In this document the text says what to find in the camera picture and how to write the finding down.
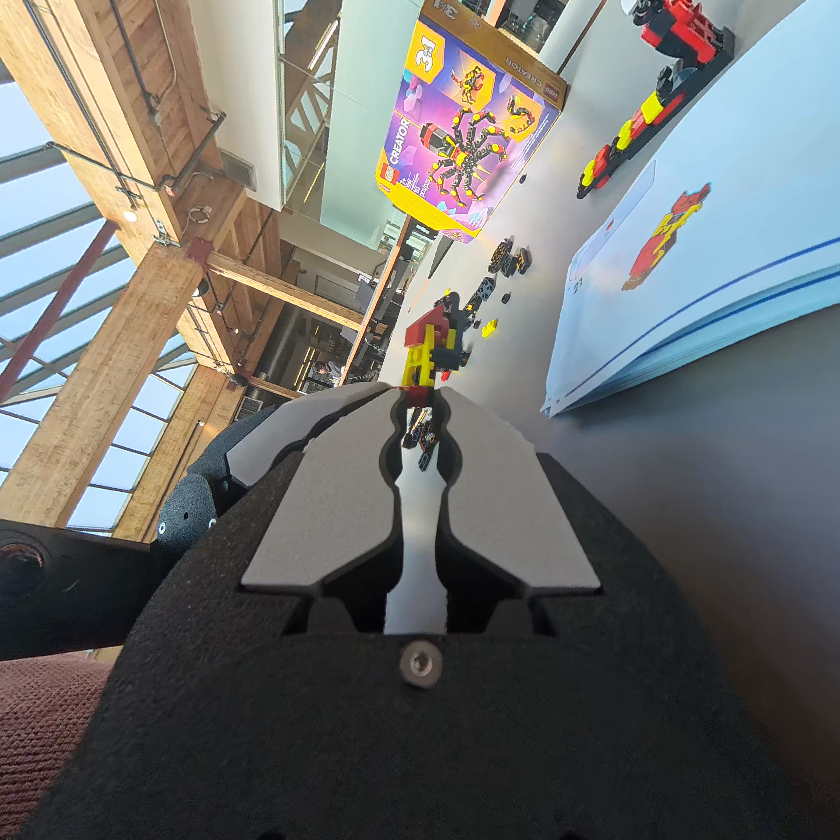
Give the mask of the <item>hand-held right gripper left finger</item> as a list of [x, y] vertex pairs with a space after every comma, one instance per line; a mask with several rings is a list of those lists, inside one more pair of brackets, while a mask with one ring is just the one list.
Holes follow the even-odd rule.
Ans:
[[240, 587], [341, 601], [355, 628], [381, 633], [403, 573], [403, 391], [379, 391], [306, 443]]

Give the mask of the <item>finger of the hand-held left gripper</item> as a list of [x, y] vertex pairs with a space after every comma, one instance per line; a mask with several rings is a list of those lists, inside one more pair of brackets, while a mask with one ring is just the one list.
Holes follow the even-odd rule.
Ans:
[[243, 489], [253, 487], [281, 457], [303, 450], [342, 417], [390, 389], [378, 381], [355, 383], [303, 395], [279, 406], [227, 452], [230, 479]]

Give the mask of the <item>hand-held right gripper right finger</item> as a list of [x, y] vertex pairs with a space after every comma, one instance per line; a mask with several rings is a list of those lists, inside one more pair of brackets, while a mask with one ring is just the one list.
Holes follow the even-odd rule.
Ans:
[[599, 595], [602, 583], [535, 448], [451, 387], [435, 393], [435, 535], [446, 632], [480, 634], [503, 602]]

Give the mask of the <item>red yellow black brick assembly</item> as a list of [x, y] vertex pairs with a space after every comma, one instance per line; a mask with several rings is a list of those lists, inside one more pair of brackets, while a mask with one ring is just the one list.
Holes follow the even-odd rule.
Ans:
[[437, 446], [434, 388], [467, 365], [471, 351], [465, 347], [464, 340], [472, 325], [472, 315], [469, 308], [460, 307], [459, 295], [449, 292], [406, 329], [407, 358], [401, 390], [406, 394], [406, 403], [412, 413], [402, 446], [419, 449], [421, 471], [430, 465]]

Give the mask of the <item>grey desk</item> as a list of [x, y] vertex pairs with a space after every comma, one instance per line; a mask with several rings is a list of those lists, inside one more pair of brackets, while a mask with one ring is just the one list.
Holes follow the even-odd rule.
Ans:
[[619, 2], [579, 12], [543, 54], [571, 56], [563, 114], [479, 239], [428, 255], [399, 329], [445, 288], [464, 298], [500, 239], [533, 267], [453, 386], [549, 452], [677, 579], [824, 838], [838, 838], [838, 306], [735, 343], [557, 418], [540, 412], [565, 271], [674, 121], [611, 182], [575, 198], [584, 164], [665, 64]]

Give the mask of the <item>person's pink sweater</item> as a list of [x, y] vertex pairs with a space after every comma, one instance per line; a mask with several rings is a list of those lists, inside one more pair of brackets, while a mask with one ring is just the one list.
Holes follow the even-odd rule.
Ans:
[[1, 663], [1, 838], [16, 834], [77, 747], [111, 669], [82, 653]]

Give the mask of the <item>scattered black brick pieces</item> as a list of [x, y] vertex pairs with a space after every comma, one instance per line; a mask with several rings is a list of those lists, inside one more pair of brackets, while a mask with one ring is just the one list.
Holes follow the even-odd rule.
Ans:
[[497, 289], [501, 277], [511, 278], [524, 275], [532, 265], [532, 258], [527, 247], [515, 247], [514, 237], [501, 240], [493, 251], [487, 273], [478, 286], [463, 302], [457, 290], [449, 289], [442, 297], [434, 301], [433, 310], [440, 310], [451, 327], [463, 323], [471, 326], [478, 318], [480, 308], [487, 303]]

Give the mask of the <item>open light blue instruction booklet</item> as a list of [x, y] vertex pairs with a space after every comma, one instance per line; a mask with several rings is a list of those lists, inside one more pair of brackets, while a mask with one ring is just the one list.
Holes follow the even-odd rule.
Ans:
[[542, 413], [838, 303], [838, 6], [738, 59], [574, 255]]

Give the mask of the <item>purple yellow toy box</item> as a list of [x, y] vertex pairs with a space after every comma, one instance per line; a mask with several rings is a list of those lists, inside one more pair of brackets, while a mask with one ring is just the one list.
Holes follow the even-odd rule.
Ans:
[[393, 206], [467, 244], [559, 118], [568, 84], [463, 4], [421, 8], [374, 170]]

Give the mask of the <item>red yellow brick model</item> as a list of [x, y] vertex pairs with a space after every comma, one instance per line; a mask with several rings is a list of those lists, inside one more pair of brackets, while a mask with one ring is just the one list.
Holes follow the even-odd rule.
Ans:
[[642, 40], [675, 62], [660, 71], [655, 90], [584, 168], [576, 193], [580, 200], [602, 188], [618, 167], [641, 151], [734, 57], [734, 34], [715, 26], [700, 2], [622, 1], [621, 6], [642, 29]]

